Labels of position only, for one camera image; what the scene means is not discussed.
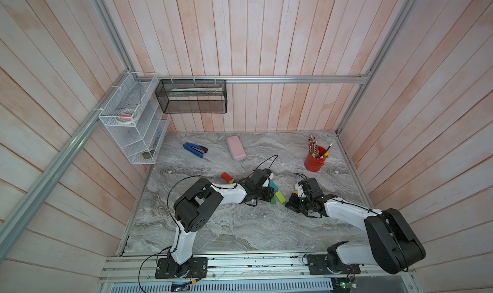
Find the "teal block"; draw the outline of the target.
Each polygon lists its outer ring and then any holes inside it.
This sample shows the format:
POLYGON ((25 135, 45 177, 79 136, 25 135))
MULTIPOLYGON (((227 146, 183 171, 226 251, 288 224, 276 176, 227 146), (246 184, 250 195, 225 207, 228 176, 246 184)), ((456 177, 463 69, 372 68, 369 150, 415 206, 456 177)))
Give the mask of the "teal block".
POLYGON ((279 191, 278 186, 272 180, 270 181, 270 187, 273 188, 274 192, 279 191))

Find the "light green block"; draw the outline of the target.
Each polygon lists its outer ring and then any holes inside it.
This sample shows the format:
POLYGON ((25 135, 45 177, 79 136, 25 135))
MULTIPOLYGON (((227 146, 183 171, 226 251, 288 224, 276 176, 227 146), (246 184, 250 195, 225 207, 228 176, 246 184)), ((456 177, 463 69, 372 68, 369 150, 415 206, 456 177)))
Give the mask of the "light green block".
POLYGON ((285 196, 280 191, 277 191, 275 193, 275 197, 281 204, 284 204, 286 202, 285 196))

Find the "long red block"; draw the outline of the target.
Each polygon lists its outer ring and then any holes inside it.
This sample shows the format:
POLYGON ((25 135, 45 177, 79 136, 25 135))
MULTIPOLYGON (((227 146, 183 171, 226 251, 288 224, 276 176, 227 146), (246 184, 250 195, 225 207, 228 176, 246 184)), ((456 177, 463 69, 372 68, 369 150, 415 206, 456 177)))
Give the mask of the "long red block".
POLYGON ((229 183, 233 178, 228 173, 222 173, 222 178, 229 183))

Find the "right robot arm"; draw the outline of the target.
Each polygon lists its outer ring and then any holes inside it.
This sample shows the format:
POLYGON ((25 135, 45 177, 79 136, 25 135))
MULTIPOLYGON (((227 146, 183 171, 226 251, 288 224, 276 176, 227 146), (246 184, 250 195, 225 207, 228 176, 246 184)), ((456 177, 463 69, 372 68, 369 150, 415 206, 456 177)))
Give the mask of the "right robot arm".
POLYGON ((335 194, 324 194, 315 178, 298 182, 285 206, 308 218, 334 218, 367 234, 367 243, 341 241, 326 256, 309 255, 308 265, 322 274, 342 274, 352 267, 374 265, 389 274, 407 271, 426 258, 426 250, 400 211, 367 208, 335 194))

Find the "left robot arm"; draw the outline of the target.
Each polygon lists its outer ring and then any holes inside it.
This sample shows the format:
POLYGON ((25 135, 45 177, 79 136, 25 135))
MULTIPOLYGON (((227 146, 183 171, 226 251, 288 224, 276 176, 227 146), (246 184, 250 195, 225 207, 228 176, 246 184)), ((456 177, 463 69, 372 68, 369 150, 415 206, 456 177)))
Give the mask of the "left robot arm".
POLYGON ((224 204, 249 204, 251 201, 272 200, 270 186, 273 173, 255 170, 235 185, 215 185, 207 178, 198 180, 173 205, 177 225, 175 239, 169 255, 181 266, 193 255, 196 232, 205 226, 217 208, 224 204))

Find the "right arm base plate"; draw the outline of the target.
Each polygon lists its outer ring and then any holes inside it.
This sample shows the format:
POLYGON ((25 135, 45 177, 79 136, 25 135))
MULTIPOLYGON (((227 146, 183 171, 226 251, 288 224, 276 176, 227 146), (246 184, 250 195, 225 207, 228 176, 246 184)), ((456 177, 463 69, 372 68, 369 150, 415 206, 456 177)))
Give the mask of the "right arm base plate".
POLYGON ((304 257, 310 275, 360 274, 359 265, 346 265, 333 254, 307 254, 304 257))

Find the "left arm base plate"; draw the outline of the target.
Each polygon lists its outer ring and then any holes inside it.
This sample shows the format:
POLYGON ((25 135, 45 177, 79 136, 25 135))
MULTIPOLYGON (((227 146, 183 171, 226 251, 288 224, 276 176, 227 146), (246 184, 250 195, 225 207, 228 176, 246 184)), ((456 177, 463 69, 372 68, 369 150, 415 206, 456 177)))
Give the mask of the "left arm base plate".
POLYGON ((179 265, 172 257, 158 260, 156 279, 192 278, 201 280, 207 276, 208 259, 190 258, 179 265))

